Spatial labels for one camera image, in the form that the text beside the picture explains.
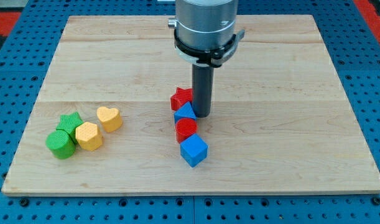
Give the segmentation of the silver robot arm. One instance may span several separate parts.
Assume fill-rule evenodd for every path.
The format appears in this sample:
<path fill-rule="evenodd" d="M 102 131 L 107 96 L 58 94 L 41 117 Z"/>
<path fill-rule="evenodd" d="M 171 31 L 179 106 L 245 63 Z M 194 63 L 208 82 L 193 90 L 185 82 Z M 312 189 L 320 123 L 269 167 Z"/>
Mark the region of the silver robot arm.
<path fill-rule="evenodd" d="M 179 57 L 199 66 L 219 68 L 235 53 L 244 31 L 234 32 L 238 0 L 176 0 L 174 30 Z"/>

